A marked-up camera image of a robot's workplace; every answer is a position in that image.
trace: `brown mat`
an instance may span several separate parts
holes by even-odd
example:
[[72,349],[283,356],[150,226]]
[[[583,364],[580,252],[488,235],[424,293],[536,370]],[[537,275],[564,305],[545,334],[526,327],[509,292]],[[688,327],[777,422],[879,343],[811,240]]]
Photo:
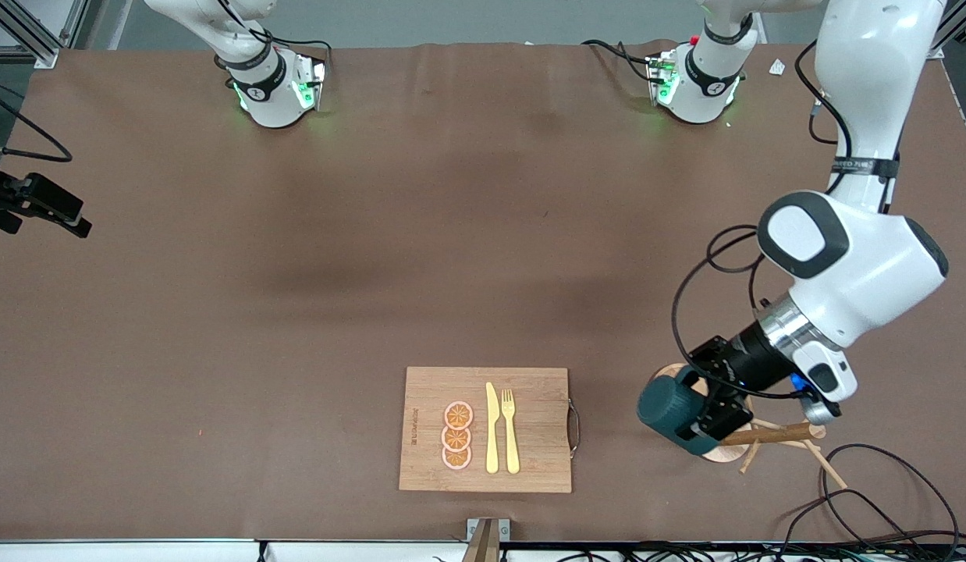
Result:
[[[758,48],[736,105],[694,127],[586,47],[340,51],[326,113],[280,131],[237,110],[211,53],[63,53],[24,110],[76,161],[4,165],[81,196],[94,231],[0,233],[0,538],[438,539],[477,516],[516,539],[782,537],[817,493],[805,452],[765,449],[744,477],[634,410],[679,359],[669,306],[707,239],[826,185],[810,97],[767,74],[796,53]],[[13,143],[44,147],[21,125]],[[904,455],[966,529],[966,136],[939,62],[903,149],[893,209],[950,280],[855,346],[861,390],[823,444]],[[745,283],[690,288],[689,345],[750,321]],[[568,367],[573,493],[398,491],[408,365]],[[946,526],[900,469],[840,470],[905,526]],[[843,538],[825,515],[796,536]]]

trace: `green led light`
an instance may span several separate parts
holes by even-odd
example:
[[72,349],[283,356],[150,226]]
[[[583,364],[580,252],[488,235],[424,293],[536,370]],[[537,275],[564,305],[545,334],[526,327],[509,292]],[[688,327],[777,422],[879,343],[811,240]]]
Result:
[[304,109],[309,109],[313,107],[313,88],[307,86],[306,84],[297,84],[293,82],[293,89],[297,93],[297,98],[299,99],[299,105]]
[[733,103],[733,94],[736,94],[736,86],[739,86],[739,85],[740,85],[740,79],[737,78],[736,81],[733,82],[733,85],[730,86],[730,95],[726,97],[726,105]]
[[678,85],[678,81],[674,79],[668,80],[666,84],[662,85],[660,87],[660,95],[658,96],[660,103],[664,105],[669,104],[673,100],[673,92],[677,91]]
[[247,102],[243,100],[243,94],[240,93],[240,87],[236,85],[236,82],[233,83],[233,91],[236,92],[237,98],[240,99],[241,109],[243,109],[244,111],[249,111],[247,109]]

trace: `blue light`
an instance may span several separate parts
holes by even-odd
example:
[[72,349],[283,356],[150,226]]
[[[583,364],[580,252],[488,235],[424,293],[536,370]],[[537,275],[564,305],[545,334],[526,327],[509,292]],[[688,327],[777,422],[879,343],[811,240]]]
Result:
[[792,373],[792,386],[796,388],[796,390],[805,390],[810,388],[812,385],[808,383],[808,380],[801,378],[800,375]]

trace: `wooden cutting board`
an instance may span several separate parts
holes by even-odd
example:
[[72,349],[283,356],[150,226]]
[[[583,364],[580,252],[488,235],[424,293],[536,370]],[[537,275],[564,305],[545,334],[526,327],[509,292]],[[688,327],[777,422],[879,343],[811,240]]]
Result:
[[[497,421],[500,470],[486,471],[486,383],[514,391],[515,435],[521,471],[507,472],[505,421]],[[408,367],[400,452],[401,490],[443,492],[572,491],[567,438],[569,383],[566,369]],[[442,462],[445,408],[461,400],[473,409],[472,459],[462,470]]]

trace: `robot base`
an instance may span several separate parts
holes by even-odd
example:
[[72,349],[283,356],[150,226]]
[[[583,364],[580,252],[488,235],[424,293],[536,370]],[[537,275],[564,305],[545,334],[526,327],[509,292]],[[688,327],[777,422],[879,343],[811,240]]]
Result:
[[286,48],[279,48],[279,56],[286,60],[288,72],[279,85],[275,86],[268,99],[254,99],[255,92],[247,92],[234,87],[240,97],[240,107],[250,114],[258,125],[277,129],[287,127],[309,110],[318,110],[320,94],[326,75],[326,64],[311,57],[297,54]]
[[666,107],[673,116],[687,123],[701,124],[714,121],[723,109],[733,103],[733,93],[740,85],[737,78],[721,95],[707,96],[687,75],[685,59],[691,44],[661,53],[660,68],[647,68],[648,75],[662,78],[664,84],[650,83],[650,99],[654,105]]

